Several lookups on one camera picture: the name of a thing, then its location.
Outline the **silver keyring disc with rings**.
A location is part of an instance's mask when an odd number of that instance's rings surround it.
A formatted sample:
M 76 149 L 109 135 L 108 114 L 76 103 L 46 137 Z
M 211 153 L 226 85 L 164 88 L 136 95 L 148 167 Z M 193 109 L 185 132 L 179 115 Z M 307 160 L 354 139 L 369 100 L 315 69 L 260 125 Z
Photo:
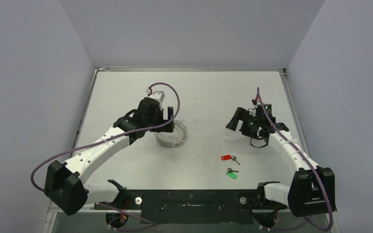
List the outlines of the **silver keyring disc with rings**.
M 180 120 L 174 120 L 172 133 L 154 133 L 157 144 L 163 148 L 179 148 L 187 142 L 187 128 Z

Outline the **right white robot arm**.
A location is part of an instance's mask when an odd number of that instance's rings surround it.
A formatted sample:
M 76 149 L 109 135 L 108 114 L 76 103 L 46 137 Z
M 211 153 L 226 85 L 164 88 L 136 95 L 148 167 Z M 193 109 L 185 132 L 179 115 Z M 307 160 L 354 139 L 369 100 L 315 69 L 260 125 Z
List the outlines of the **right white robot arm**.
M 294 140 L 289 128 L 272 116 L 270 104 L 253 109 L 238 107 L 226 128 L 239 130 L 251 140 L 263 140 L 276 151 L 293 178 L 290 185 L 280 182 L 259 183 L 255 202 L 268 208 L 274 202 L 288 207 L 296 217 L 329 214 L 336 210 L 335 174 L 313 161 Z

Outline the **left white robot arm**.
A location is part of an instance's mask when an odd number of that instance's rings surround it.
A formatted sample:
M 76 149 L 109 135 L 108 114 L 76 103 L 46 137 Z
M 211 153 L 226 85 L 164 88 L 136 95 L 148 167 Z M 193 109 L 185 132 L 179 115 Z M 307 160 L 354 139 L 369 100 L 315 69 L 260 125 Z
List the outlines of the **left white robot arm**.
M 142 99 L 137 109 L 120 117 L 95 143 L 63 163 L 52 162 L 47 169 L 44 194 L 68 216 L 86 204 L 107 202 L 113 209 L 125 204 L 123 187 L 114 180 L 90 183 L 90 176 L 120 150 L 132 145 L 146 132 L 174 130 L 174 110 L 168 107 L 164 119 L 164 93 L 156 91 Z

